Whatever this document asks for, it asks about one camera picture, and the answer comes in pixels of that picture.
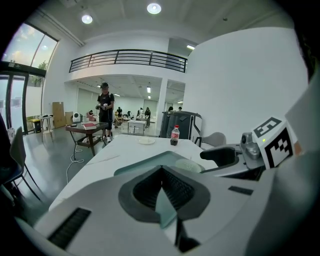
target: gray chair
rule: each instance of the gray chair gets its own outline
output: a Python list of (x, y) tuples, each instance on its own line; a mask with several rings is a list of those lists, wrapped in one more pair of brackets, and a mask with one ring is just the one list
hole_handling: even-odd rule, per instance
[(226, 136), (222, 132), (214, 132), (206, 137), (197, 137), (194, 143), (197, 144), (198, 140), (199, 147), (201, 147), (201, 143), (206, 143), (213, 147), (226, 144)]
[(35, 195), (35, 197), (37, 199), (40, 200), (39, 196), (37, 196), (37, 194), (33, 191), (33, 189), (27, 183), (25, 177), (23, 176), (24, 168), (25, 168), (26, 172), (30, 175), (30, 178), (33, 180), (34, 184), (38, 187), (37, 183), (35, 182), (34, 178), (32, 177), (31, 173), (29, 172), (28, 167), (25, 164), (26, 151), (25, 151), (25, 145), (24, 145), (24, 139), (23, 139), (23, 133), (22, 133), (22, 128), (21, 127), (19, 127), (16, 130), (16, 134), (15, 134), (15, 136), (13, 138), (13, 141), (12, 141), (12, 144), (11, 144), (11, 147), (10, 147), (10, 156), (17, 163), (18, 166), (17, 166), (17, 170), (11, 175), (11, 177), (8, 178), (8, 180), (6, 180), (5, 183), (13, 182), (14, 185), (17, 187), (17, 185), (15, 183), (15, 180), (18, 179), (18, 178), (22, 178), (23, 181), (25, 182), (25, 184), (30, 189), (30, 191)]

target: tray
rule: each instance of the tray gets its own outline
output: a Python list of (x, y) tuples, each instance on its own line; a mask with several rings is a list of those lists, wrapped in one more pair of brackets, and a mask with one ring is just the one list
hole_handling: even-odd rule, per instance
[[(140, 171), (144, 170), (147, 172), (155, 166), (169, 166), (169, 167), (175, 166), (176, 161), (179, 159), (186, 159), (186, 158), (175, 152), (165, 151), (161, 154), (147, 158), (140, 162), (136, 162), (126, 167), (122, 167), (116, 170), (113, 176), (121, 175), (127, 172), (133, 172), (137, 170), (140, 170)], [(200, 164), (198, 165), (201, 167), (202, 171), (205, 170), (203, 166), (201, 166)], [(166, 228), (177, 216), (177, 212), (175, 208), (170, 203), (166, 193), (162, 188), (156, 200), (155, 211), (158, 214), (160, 214), (160, 218), (161, 218), (160, 227), (162, 229)]]
[[(128, 166), (122, 167), (118, 170), (116, 170), (113, 173), (113, 176), (117, 176), (123, 173), (127, 173), (127, 172), (132, 172), (132, 171), (137, 171), (137, 170), (141, 170), (141, 169), (148, 169), (148, 168), (152, 168), (155, 166), (175, 166), (175, 163), (177, 160), (179, 159), (186, 159), (185, 157), (172, 152), (172, 151), (165, 151), (161, 154), (157, 154), (155, 156), (152, 156), (150, 158), (147, 158), (145, 160), (142, 160), (140, 162), (136, 162), (133, 164), (130, 164)], [(201, 167), (201, 170), (204, 171), (205, 168), (203, 166), (201, 166), (200, 164), (198, 164)]]

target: bottle label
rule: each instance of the bottle label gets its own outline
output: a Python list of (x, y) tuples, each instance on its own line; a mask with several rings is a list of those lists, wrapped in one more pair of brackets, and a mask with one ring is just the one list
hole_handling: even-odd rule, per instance
[(172, 139), (179, 139), (179, 134), (178, 133), (171, 133), (171, 138)]

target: black cap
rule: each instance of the black cap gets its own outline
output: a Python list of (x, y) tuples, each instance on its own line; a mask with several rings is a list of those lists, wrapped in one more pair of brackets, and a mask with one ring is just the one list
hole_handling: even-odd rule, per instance
[(100, 87), (106, 88), (106, 87), (109, 87), (109, 84), (107, 82), (103, 82)]

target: black t-shirt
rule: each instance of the black t-shirt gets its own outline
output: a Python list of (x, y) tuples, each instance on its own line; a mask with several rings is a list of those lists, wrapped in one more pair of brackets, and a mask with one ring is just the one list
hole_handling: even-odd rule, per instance
[(104, 114), (104, 113), (108, 113), (108, 114), (112, 114), (112, 108), (109, 108), (107, 110), (103, 110), (101, 107), (104, 105), (104, 104), (108, 104), (108, 106), (111, 104), (111, 102), (114, 102), (115, 101), (115, 96), (111, 93), (109, 94), (101, 94), (98, 96), (98, 102), (100, 102), (100, 114)]

